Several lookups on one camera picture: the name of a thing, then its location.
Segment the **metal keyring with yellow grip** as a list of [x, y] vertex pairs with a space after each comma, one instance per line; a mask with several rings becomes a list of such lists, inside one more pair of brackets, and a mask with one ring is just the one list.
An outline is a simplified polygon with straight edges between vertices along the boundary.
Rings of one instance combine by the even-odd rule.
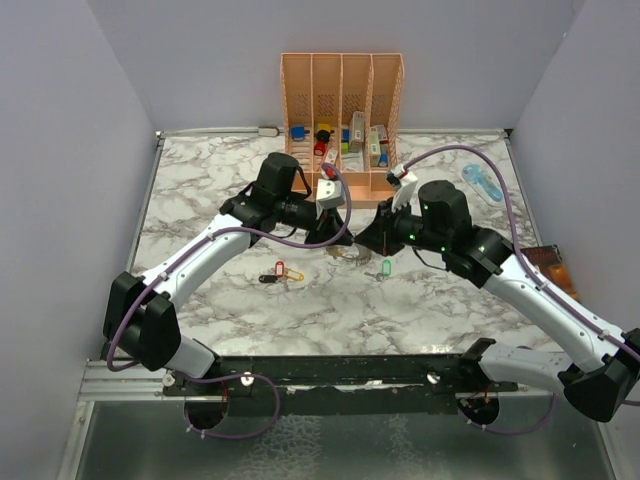
[[373, 257], [373, 252], [362, 245], [354, 244], [347, 250], [341, 252], [340, 258], [349, 262], [353, 262], [355, 265], [363, 266], [368, 264]]

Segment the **green key tag with key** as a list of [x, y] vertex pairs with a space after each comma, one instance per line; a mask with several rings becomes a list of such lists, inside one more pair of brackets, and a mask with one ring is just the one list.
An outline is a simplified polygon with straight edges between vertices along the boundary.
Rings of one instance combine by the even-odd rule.
[[381, 262], [380, 269], [377, 272], [365, 272], [365, 275], [373, 278], [378, 282], [382, 282], [389, 278], [392, 274], [392, 262], [389, 259], [384, 259]]

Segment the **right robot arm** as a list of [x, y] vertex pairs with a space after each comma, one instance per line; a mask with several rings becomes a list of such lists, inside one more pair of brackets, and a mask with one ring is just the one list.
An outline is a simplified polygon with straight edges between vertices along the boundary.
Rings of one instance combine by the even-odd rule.
[[394, 199], [379, 203], [355, 241], [382, 256], [405, 247], [441, 255], [447, 271], [507, 302], [537, 325], [558, 352], [476, 341], [459, 367], [461, 383], [481, 391], [493, 381], [561, 394], [581, 414], [608, 422], [639, 380], [639, 332], [623, 331], [586, 309], [498, 232], [475, 226], [465, 194], [448, 181], [418, 190], [419, 214]]

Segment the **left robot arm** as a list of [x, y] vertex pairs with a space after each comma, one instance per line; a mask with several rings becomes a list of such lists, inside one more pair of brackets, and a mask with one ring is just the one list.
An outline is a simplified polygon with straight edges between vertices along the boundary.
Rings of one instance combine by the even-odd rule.
[[221, 380], [214, 364], [218, 356], [182, 335], [177, 315], [206, 280], [260, 239], [294, 247], [295, 242], [274, 234], [279, 224], [306, 231], [301, 245], [306, 250], [352, 244], [350, 218], [338, 213], [339, 207], [352, 207], [346, 179], [332, 164], [322, 164], [321, 170], [317, 186], [299, 193], [293, 189], [295, 178], [304, 174], [299, 162], [284, 153], [269, 154], [257, 178], [227, 199], [176, 254], [139, 276], [121, 273], [111, 285], [103, 327], [109, 370], [125, 370], [114, 361], [116, 351], [123, 350], [133, 365], [177, 371], [195, 392], [214, 392]]

